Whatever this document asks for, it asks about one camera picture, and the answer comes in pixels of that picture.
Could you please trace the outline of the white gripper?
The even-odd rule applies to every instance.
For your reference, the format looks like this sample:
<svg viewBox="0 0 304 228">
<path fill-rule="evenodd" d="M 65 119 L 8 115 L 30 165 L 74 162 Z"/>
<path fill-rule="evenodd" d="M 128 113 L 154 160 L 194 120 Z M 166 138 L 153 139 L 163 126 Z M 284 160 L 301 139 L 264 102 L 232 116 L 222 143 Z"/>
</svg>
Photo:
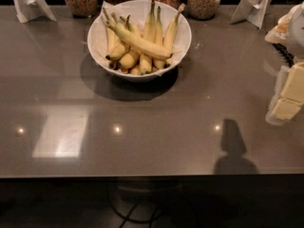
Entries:
<svg viewBox="0 0 304 228">
<path fill-rule="evenodd" d="M 301 106 L 287 99 L 304 104 L 304 63 L 295 64 L 290 70 L 282 66 L 277 73 L 275 94 L 265 116 L 268 124 L 282 126 L 299 112 Z"/>
</svg>

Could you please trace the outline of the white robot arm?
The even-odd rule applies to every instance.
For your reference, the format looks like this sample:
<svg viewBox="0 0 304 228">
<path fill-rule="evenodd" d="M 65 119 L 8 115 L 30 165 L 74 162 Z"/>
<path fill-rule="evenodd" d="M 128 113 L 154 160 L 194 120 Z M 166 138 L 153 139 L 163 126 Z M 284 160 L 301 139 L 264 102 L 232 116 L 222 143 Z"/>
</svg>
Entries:
<svg viewBox="0 0 304 228">
<path fill-rule="evenodd" d="M 292 65 L 282 66 L 277 73 L 275 94 L 265 116 L 269 124 L 284 125 L 304 106 L 304 2 L 282 16 L 265 41 L 281 44 L 293 55 Z"/>
</svg>

